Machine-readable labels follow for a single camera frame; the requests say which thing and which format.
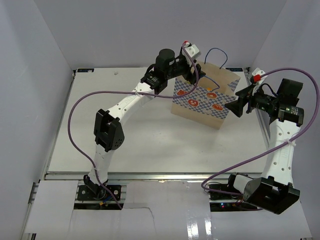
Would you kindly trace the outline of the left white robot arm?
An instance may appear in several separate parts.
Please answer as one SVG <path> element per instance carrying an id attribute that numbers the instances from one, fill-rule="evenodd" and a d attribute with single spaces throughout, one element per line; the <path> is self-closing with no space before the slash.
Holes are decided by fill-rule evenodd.
<path id="1" fill-rule="evenodd" d="M 167 87 L 168 80 L 182 76 L 195 85 L 205 75 L 196 62 L 200 55 L 194 44 L 182 46 L 178 56 L 171 49 L 160 50 L 155 63 L 147 68 L 131 94 L 108 110 L 100 109 L 96 113 L 94 167 L 83 177 L 90 196 L 99 200 L 107 194 L 103 183 L 108 180 L 108 169 L 115 150 L 124 143 L 123 126 L 127 120 L 147 102 L 158 97 Z"/>

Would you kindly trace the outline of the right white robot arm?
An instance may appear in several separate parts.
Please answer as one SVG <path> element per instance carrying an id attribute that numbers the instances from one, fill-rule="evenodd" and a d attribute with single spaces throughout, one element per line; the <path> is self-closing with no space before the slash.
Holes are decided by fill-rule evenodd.
<path id="1" fill-rule="evenodd" d="M 237 100 L 225 106 L 237 117 L 252 110 L 266 112 L 269 117 L 269 150 L 262 174 L 252 178 L 241 173 L 233 173 L 225 187 L 226 195 L 236 200 L 240 196 L 247 204 L 272 212 L 283 213 L 300 198 L 300 191 L 293 186 L 292 161 L 296 136 L 304 121 L 304 110 L 297 106 L 303 83 L 282 79 L 276 93 L 267 95 L 261 83 L 236 92 Z"/>

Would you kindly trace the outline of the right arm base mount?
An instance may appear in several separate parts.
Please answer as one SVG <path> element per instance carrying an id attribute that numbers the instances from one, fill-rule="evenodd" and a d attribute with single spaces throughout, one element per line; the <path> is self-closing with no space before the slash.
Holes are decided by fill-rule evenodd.
<path id="1" fill-rule="evenodd" d="M 225 194 L 223 192 L 232 192 L 239 194 L 240 192 L 234 188 L 229 187 L 227 183 L 209 182 L 205 185 L 206 188 L 216 191 L 204 190 L 209 195 L 210 211 L 214 212 L 250 212 L 259 211 L 260 208 L 245 203 L 243 197 L 234 194 Z"/>

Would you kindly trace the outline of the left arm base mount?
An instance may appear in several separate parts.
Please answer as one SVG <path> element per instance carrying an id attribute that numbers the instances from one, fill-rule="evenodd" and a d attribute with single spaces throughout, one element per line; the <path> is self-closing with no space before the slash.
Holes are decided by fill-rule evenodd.
<path id="1" fill-rule="evenodd" d="M 115 196 L 117 201 L 121 199 L 121 192 L 122 192 L 121 185 L 107 185 L 106 187 L 112 192 L 112 194 Z M 83 184 L 78 187 L 76 200 L 107 202 L 107 201 L 113 201 L 114 199 L 110 195 L 110 193 L 106 191 L 103 187 L 98 189 L 98 193 L 94 193 L 86 185 Z"/>

